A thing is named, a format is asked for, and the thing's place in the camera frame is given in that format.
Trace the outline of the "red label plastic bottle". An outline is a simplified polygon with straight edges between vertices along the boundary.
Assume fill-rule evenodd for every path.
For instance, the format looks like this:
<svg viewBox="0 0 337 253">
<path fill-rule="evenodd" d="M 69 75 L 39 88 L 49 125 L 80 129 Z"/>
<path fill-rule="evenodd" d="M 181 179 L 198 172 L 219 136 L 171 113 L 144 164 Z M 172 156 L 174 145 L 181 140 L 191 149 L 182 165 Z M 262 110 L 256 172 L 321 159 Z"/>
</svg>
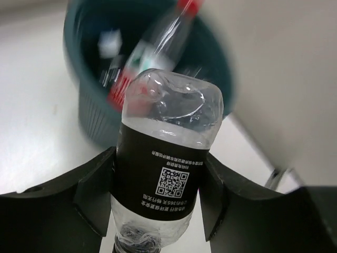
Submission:
<svg viewBox="0 0 337 253">
<path fill-rule="evenodd" d="M 108 101 L 118 110 L 132 80 L 148 69 L 172 71 L 185 50 L 194 19 L 203 1 L 177 1 L 147 29 L 129 55 L 123 71 L 111 87 Z"/>
</svg>

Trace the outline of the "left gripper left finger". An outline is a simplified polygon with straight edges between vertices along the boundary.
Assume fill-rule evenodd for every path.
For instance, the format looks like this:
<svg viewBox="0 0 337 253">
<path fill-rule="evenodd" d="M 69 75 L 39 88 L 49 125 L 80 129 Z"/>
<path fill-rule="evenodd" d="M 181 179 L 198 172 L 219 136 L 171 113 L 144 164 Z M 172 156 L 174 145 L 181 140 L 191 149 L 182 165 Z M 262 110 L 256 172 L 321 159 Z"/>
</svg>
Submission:
<svg viewBox="0 0 337 253">
<path fill-rule="evenodd" d="M 22 193 L 1 195 L 1 252 L 99 252 L 115 148 Z"/>
</svg>

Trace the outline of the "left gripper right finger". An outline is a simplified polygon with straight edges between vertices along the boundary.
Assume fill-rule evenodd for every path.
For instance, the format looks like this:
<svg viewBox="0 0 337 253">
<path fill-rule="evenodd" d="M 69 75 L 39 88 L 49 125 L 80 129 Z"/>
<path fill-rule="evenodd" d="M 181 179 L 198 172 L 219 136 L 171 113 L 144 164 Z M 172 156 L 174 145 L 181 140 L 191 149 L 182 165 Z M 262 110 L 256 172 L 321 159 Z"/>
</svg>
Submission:
<svg viewBox="0 0 337 253">
<path fill-rule="evenodd" d="M 336 187 L 282 194 L 209 154 L 200 202 L 212 252 L 336 252 Z"/>
</svg>

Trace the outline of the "clear unlabelled plastic bottle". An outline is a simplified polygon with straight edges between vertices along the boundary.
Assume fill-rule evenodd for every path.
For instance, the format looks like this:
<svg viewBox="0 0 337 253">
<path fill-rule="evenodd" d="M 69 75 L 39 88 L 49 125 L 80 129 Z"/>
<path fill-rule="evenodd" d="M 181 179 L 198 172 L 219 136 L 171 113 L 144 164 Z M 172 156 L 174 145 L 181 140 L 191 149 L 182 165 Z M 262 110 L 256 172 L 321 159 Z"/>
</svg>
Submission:
<svg viewBox="0 0 337 253">
<path fill-rule="evenodd" d="M 98 52 L 104 59 L 116 57 L 122 46 L 122 36 L 120 30 L 104 31 L 98 40 Z"/>
</svg>

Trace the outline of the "black label plastic bottle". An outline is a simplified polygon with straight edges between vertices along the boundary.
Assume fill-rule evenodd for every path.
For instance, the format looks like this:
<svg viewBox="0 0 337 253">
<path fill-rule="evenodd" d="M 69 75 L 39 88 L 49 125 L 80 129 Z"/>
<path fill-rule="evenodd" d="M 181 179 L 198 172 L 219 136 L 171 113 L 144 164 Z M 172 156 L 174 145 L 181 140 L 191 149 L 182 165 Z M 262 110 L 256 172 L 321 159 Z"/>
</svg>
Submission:
<svg viewBox="0 0 337 253">
<path fill-rule="evenodd" d="M 160 252 L 185 233 L 223 109 L 221 90 L 190 76 L 149 69 L 131 82 L 113 165 L 114 252 Z"/>
</svg>

